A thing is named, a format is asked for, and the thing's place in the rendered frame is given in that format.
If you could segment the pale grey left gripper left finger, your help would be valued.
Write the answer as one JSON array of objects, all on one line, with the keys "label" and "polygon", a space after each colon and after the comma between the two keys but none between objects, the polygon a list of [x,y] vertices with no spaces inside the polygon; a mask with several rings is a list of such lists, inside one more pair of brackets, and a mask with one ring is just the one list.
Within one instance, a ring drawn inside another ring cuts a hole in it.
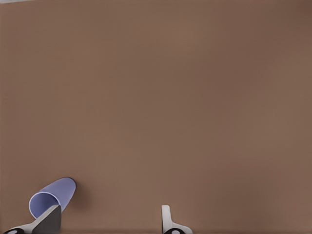
[{"label": "pale grey left gripper left finger", "polygon": [[53,205],[35,221],[13,227],[3,234],[59,234],[61,227],[61,206]]}]

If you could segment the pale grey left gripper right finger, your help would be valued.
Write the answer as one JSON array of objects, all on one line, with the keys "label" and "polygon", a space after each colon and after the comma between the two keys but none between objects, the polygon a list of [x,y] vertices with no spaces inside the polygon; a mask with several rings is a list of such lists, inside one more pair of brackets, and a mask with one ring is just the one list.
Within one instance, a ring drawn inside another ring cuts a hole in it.
[{"label": "pale grey left gripper right finger", "polygon": [[162,234],[193,234],[193,231],[187,227],[172,221],[169,205],[161,206]]}]

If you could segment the purple cup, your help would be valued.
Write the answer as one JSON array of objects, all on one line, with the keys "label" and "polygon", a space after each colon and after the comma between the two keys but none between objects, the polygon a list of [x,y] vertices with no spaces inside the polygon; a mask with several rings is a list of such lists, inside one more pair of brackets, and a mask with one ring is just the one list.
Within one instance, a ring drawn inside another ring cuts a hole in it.
[{"label": "purple cup", "polygon": [[60,178],[43,187],[29,200],[31,215],[38,218],[53,205],[59,205],[63,212],[72,199],[76,187],[76,182],[70,177]]}]

